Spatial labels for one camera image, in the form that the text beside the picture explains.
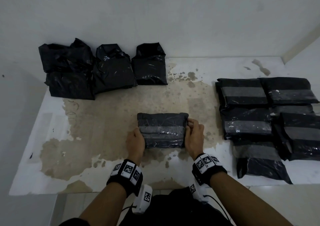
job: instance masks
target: hand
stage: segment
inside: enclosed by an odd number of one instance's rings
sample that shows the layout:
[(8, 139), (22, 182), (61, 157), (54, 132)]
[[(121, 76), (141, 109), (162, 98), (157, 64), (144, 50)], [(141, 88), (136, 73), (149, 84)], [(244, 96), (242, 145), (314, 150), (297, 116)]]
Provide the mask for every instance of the hand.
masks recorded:
[(193, 160), (203, 153), (204, 125), (197, 120), (188, 118), (189, 126), (186, 126), (185, 147)]
[(138, 127), (136, 127), (132, 132), (128, 133), (126, 145), (129, 154), (127, 159), (132, 160), (137, 166), (139, 166), (145, 147), (145, 142)]

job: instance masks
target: person's right arm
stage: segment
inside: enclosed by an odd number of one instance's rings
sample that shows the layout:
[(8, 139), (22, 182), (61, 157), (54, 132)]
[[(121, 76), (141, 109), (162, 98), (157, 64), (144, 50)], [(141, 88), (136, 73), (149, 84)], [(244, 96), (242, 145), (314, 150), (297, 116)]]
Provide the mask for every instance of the person's right arm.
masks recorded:
[[(185, 146), (193, 160), (203, 153), (204, 126), (189, 119)], [(214, 174), (210, 186), (237, 226), (292, 226), (280, 213), (224, 172)]]

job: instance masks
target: forearm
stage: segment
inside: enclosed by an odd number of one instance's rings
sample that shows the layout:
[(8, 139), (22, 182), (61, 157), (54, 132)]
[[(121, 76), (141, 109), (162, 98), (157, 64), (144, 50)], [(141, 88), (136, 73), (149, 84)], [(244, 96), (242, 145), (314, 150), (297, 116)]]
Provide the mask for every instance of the forearm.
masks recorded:
[(80, 218), (90, 226), (116, 225), (126, 197), (126, 190), (120, 184), (111, 182), (82, 212)]
[(226, 173), (213, 175), (210, 186), (238, 226), (292, 226), (274, 208)]

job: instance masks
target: table surface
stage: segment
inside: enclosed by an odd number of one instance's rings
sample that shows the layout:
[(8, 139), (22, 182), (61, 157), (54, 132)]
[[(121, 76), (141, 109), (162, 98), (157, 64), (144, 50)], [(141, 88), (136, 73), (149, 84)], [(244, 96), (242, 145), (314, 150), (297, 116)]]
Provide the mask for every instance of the table surface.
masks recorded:
[[(55, 98), (47, 91), (9, 194), (100, 192), (127, 156), (126, 135), (139, 112), (189, 113), (205, 125), (204, 152), (216, 155), (234, 179), (245, 186), (286, 184), (262, 176), (237, 179), (214, 88), (218, 78), (290, 76), (281, 58), (168, 58), (166, 64), (167, 86), (110, 91), (95, 101)], [(146, 149), (143, 183), (153, 189), (189, 186), (192, 163), (185, 149)], [(294, 184), (320, 183), (320, 161), (283, 163)]]

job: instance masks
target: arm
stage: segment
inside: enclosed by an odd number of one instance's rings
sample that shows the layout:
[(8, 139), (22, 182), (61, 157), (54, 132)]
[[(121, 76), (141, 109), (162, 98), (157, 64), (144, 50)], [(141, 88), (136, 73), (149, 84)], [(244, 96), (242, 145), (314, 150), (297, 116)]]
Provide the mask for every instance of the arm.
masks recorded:
[[(145, 147), (139, 128), (135, 128), (128, 134), (126, 145), (128, 159), (139, 166)], [(111, 182), (96, 196), (79, 218), (86, 220), (90, 226), (116, 225), (126, 198), (125, 189), (120, 184)]]
[[(204, 126), (189, 119), (185, 146), (193, 160), (203, 153)], [(238, 226), (292, 226), (280, 213), (224, 172), (212, 175), (210, 186)]]

